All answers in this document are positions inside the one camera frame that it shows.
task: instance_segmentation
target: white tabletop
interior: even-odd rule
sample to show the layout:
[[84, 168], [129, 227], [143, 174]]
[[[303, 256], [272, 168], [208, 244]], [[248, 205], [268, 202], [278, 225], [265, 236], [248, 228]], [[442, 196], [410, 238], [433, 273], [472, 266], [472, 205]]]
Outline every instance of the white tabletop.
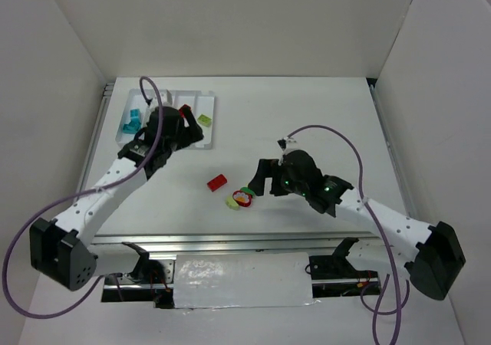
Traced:
[[[366, 193], [396, 209], [404, 205], [364, 78], [159, 77], [161, 89], [211, 90], [216, 94], [211, 150], [174, 153], [167, 165], [136, 191], [103, 225], [101, 235], [181, 235], [263, 232], [359, 231], [348, 222], [319, 215], [296, 195], [265, 196], [233, 211], [225, 198], [254, 176], [260, 158], [279, 158], [276, 141], [307, 124], [344, 133], [359, 149]], [[87, 186], [107, 170], [119, 150], [115, 136], [128, 93], [137, 78], [118, 78], [95, 150]], [[351, 149], [324, 130], [296, 140], [325, 174], [357, 182]], [[220, 173], [229, 182], [216, 192], [206, 183]]]

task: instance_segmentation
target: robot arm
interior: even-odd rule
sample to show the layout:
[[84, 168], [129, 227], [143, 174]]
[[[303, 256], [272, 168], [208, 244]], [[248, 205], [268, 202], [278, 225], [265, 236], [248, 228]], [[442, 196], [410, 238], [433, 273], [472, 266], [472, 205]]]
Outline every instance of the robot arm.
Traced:
[[[38, 219], [29, 230], [31, 265], [71, 291], [82, 288], [94, 275], [131, 273], [141, 278], [162, 269], [148, 252], [135, 244], [91, 245], [94, 236], [119, 205], [143, 186], [173, 152], [203, 139], [203, 132], [189, 108], [181, 113], [163, 107], [163, 129], [148, 163], [123, 182], [143, 162], [156, 140], [158, 108], [153, 108], [147, 125], [118, 153], [118, 158], [95, 184], [95, 192], [77, 200], [51, 221]], [[104, 188], [121, 181], [121, 184]]]
[[[272, 178], [274, 196], [290, 193], [303, 197], [319, 213], [353, 222], [380, 237], [367, 210], [367, 203], [378, 217], [394, 253], [398, 274], [428, 297], [443, 300], [465, 264], [455, 231], [446, 223], [437, 226], [411, 219], [360, 192], [337, 176], [323, 175], [314, 160], [295, 141], [280, 140], [281, 159], [261, 159], [248, 187], [258, 196], [264, 194], [265, 179]], [[357, 271], [390, 273], [385, 247], [363, 246], [346, 238], [333, 255], [345, 258]]]

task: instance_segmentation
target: red lego brick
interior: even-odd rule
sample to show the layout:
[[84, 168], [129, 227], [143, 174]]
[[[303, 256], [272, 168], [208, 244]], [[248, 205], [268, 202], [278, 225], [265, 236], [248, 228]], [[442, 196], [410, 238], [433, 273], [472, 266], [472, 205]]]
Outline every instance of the red lego brick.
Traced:
[[184, 117], [184, 113], [183, 113], [183, 108], [187, 107], [189, 109], [189, 111], [192, 111], [191, 109], [191, 106], [190, 105], [182, 105], [181, 108], [179, 109], [179, 113], [181, 114], [181, 117]]
[[226, 177], [223, 174], [220, 174], [215, 179], [212, 179], [209, 182], [207, 182], [207, 186], [209, 190], [215, 192], [218, 188], [224, 186], [226, 183], [227, 183]]

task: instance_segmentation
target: green object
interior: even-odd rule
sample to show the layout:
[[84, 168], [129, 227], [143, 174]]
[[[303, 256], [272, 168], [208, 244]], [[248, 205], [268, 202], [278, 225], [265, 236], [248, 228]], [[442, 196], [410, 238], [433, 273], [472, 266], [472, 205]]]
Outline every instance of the green object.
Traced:
[[231, 195], [226, 198], [225, 204], [227, 205], [227, 207], [233, 209], [234, 211], [238, 211], [240, 209], [239, 204], [234, 200]]
[[198, 124], [201, 124], [207, 128], [210, 128], [212, 126], [212, 120], [211, 118], [207, 117], [207, 115], [204, 114], [199, 115], [197, 121]]
[[252, 197], [255, 197], [255, 193], [251, 189], [247, 188], [246, 186], [242, 187], [240, 191], [250, 194]]

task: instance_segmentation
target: white tray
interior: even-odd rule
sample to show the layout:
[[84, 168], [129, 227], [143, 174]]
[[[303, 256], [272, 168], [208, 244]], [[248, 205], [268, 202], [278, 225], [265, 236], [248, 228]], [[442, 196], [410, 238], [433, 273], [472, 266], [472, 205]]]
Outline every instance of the white tray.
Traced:
[[[154, 97], [155, 93], [152, 90], [147, 90], [147, 97]], [[203, 93], [199, 90], [170, 90], [173, 98], [173, 106], [176, 109], [181, 108], [182, 105], [186, 104], [191, 107], [191, 111], [196, 119], [199, 115], [204, 114], [212, 119], [212, 125], [210, 127], [201, 126], [203, 129], [203, 140], [192, 144], [187, 147], [187, 150], [210, 150], [213, 144], [213, 124], [215, 118], [213, 117], [213, 111], [215, 108], [215, 95], [213, 92]], [[160, 89], [160, 96], [162, 101], [166, 100], [166, 90]], [[145, 115], [149, 110], [147, 103], [143, 99], [140, 89], [130, 90], [128, 99], [126, 101], [126, 106], [124, 108], [123, 114], [121, 115], [120, 125], [116, 132], [116, 142], [119, 147], [123, 147], [126, 143], [130, 142], [134, 135], [123, 133], [123, 125], [130, 122], [130, 110], [139, 109], [141, 121], [145, 119]]]

